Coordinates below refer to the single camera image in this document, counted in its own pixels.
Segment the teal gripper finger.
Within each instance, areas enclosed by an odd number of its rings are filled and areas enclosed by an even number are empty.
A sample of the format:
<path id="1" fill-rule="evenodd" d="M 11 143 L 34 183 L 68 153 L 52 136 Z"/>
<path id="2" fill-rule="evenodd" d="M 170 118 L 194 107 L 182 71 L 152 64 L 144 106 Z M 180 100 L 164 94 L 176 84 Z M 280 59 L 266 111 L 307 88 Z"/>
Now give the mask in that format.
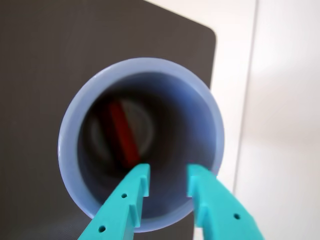
<path id="1" fill-rule="evenodd" d="M 150 165 L 135 166 L 118 184 L 95 217 L 79 236 L 80 240 L 132 240 L 142 219 L 144 197 L 149 196 Z"/>
<path id="2" fill-rule="evenodd" d="M 187 196 L 205 240 L 263 240 L 254 218 L 207 168 L 187 166 Z"/>

